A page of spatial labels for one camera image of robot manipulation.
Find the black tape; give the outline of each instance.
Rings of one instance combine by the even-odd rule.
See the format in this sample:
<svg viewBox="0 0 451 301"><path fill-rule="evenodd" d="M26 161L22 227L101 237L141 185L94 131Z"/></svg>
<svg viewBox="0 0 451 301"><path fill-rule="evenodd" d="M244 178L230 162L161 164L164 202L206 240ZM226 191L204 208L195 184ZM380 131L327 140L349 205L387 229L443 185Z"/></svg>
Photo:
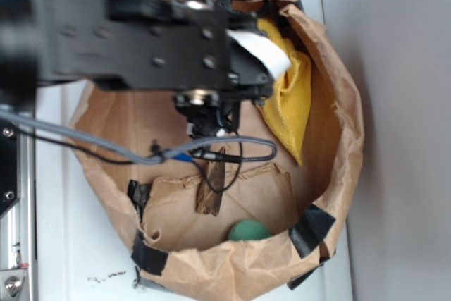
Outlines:
<svg viewBox="0 0 451 301"><path fill-rule="evenodd" d="M161 276L168 261L169 253L146 246L144 236L138 232L133 246L132 260L149 274Z"/></svg>
<svg viewBox="0 0 451 301"><path fill-rule="evenodd" d="M166 292L166 293L173 293L172 290L169 290L169 289L163 287L159 283L156 283L156 282L153 282L153 281L143 278L140 275L140 270L138 269L138 267L135 267L135 269L136 269L136 279L135 279L135 281L133 281L134 289L136 289L139 285L142 285L145 288L151 288L151 289L159 290L161 292Z"/></svg>
<svg viewBox="0 0 451 301"><path fill-rule="evenodd" d="M329 233L335 218L311 205L301 219L289 230L291 241L301 258L305 258L317 248Z"/></svg>
<svg viewBox="0 0 451 301"><path fill-rule="evenodd" d="M304 275L301 275L297 278L292 279L289 283L287 283L287 287L291 290L296 289L300 285L303 284L304 281L306 281L318 268L322 267L324 265L324 262L328 261L329 257L320 257L319 258L319 266L312 269L310 272L305 273Z"/></svg>
<svg viewBox="0 0 451 301"><path fill-rule="evenodd" d="M134 180L130 180L128 183L127 195L130 200L132 200L133 206L135 206L136 212L140 217L140 221L142 221L142 214L144 213L146 203L149 201L151 188L151 184L142 185Z"/></svg>
<svg viewBox="0 0 451 301"><path fill-rule="evenodd" d="M299 10L301 10L302 12L305 13L304 10L304 5L302 4L302 0L297 0L295 3L293 3L294 5L296 5L296 7L298 7Z"/></svg>
<svg viewBox="0 0 451 301"><path fill-rule="evenodd" d="M303 276L300 276L299 278L294 278L292 279L289 283L287 283L287 286L289 289L294 290L297 287L299 287L300 285L303 284L304 281L306 281L317 269L318 267L316 267L315 269L312 269L310 272L305 273Z"/></svg>

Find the paper bag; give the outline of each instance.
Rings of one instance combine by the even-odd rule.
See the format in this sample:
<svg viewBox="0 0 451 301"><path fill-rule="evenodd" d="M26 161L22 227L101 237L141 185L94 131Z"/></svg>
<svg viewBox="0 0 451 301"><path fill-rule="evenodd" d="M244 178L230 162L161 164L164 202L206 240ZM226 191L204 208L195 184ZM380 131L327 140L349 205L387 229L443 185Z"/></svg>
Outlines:
<svg viewBox="0 0 451 301"><path fill-rule="evenodd" d="M242 105L240 134L273 140L279 153L271 163L243 166L237 185L224 194L217 218L195 212L200 177L192 164L115 166L77 153L143 281L197 300L251 300L284 283L295 287L302 281L298 277L334 255L362 165L362 106L326 28L308 18L297 1L271 0L271 15L283 34L312 59L303 167L250 103ZM241 1L234 6L248 11L260 3ZM169 92L102 92L88 85L73 125L147 155L152 140L164 147L189 141L186 120L175 110L171 96ZM226 146L236 154L236 145ZM112 157L107 151L91 150ZM245 147L246 152L258 155L266 149ZM234 170L228 168L229 177ZM142 223L127 196L130 179L153 183ZM225 241L230 225L243 218L264 222L273 236Z"/></svg>

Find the gray cable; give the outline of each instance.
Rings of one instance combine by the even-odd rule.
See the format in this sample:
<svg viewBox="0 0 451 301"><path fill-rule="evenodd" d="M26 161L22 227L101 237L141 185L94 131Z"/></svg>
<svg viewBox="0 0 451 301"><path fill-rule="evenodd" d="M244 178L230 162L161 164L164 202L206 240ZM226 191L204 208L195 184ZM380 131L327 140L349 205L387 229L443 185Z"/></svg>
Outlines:
<svg viewBox="0 0 451 301"><path fill-rule="evenodd" d="M154 165L160 164L166 159L172 159L173 157L183 154L185 152L191 151L193 149L209 146L219 142L250 142L258 145L265 145L271 148L271 154L268 156L258 156L243 158L243 162L253 162L253 161L269 161L272 160L277 155L277 146L272 141L263 140L256 137L241 137L241 136L226 136L226 137L204 137L202 139L196 139L186 144L180 145L176 148L164 151L161 154L154 156L140 156L129 149L120 146L114 142L105 140L101 137L82 132L81 130L75 130L72 128L67 128L62 125L54 125L53 123L46 123L44 121L35 120L26 116L20 116L16 113L11 113L0 109L0 118L10 121L12 123L19 123L24 126L34 128L36 130L45 130L47 132L62 135L64 137L70 137L79 141L87 142L93 145L100 146L104 149L109 149L126 159L129 159L135 164L142 165Z"/></svg>

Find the yellow cloth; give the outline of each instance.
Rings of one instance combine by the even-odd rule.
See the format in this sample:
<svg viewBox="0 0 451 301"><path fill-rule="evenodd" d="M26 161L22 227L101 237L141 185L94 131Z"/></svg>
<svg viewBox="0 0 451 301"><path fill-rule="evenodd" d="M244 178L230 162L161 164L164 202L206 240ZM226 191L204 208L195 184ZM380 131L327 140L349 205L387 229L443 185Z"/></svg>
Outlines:
<svg viewBox="0 0 451 301"><path fill-rule="evenodd" d="M302 142L311 105L311 60L283 38L274 22L260 19L259 29L290 58L291 68L274 82L274 95L258 106L269 129L302 165Z"/></svg>

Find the bolt hole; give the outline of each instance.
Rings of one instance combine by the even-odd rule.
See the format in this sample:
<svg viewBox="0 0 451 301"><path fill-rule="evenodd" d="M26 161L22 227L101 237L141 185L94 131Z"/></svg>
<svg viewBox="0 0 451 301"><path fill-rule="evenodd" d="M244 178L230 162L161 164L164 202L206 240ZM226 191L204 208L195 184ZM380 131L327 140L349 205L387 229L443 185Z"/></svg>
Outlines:
<svg viewBox="0 0 451 301"><path fill-rule="evenodd" d="M268 81L268 76L266 74L259 75L259 82L265 83Z"/></svg>
<svg viewBox="0 0 451 301"><path fill-rule="evenodd" d="M159 229L156 229L152 232L152 235L150 236L150 238L153 241L158 241L161 238L161 231Z"/></svg>
<svg viewBox="0 0 451 301"><path fill-rule="evenodd" d="M206 56L205 58L204 58L204 65L207 67L207 68L210 68L210 69L215 69L216 68L216 65L217 65L217 60L216 60L216 58L214 57L214 56Z"/></svg>

